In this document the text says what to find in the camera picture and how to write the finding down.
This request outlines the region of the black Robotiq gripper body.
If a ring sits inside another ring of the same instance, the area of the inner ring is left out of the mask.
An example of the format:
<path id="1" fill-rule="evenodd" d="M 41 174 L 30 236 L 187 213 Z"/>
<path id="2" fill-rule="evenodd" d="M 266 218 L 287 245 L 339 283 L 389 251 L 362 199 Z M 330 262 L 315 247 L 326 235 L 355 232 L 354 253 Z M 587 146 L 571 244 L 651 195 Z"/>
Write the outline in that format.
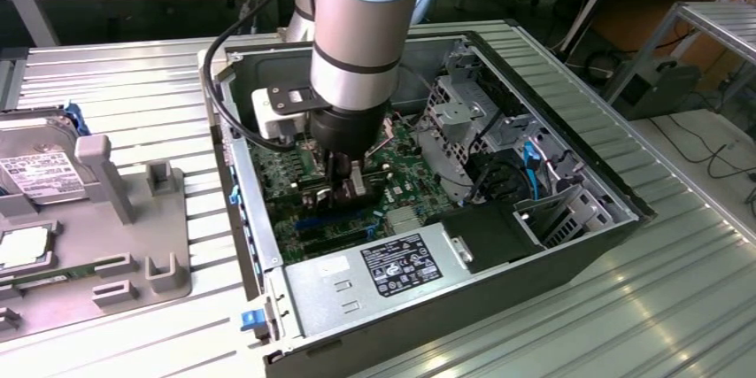
<path id="1" fill-rule="evenodd" d="M 366 155 L 375 145 L 389 103 L 365 111 L 338 107 L 311 114 L 310 131 L 323 150 L 329 191 L 317 201 L 318 214 L 341 214 L 374 207 L 383 198 L 387 178 L 366 176 Z"/>

